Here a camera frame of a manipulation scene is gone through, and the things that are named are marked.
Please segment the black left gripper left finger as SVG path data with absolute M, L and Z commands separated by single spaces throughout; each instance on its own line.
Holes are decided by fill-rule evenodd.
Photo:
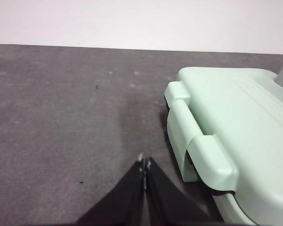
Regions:
M 139 226 L 144 199 L 144 165 L 139 158 L 116 186 L 77 220 L 80 226 Z

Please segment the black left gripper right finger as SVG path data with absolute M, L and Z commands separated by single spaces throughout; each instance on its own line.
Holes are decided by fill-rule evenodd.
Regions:
M 145 163 L 152 226 L 223 226 L 188 199 L 151 157 Z

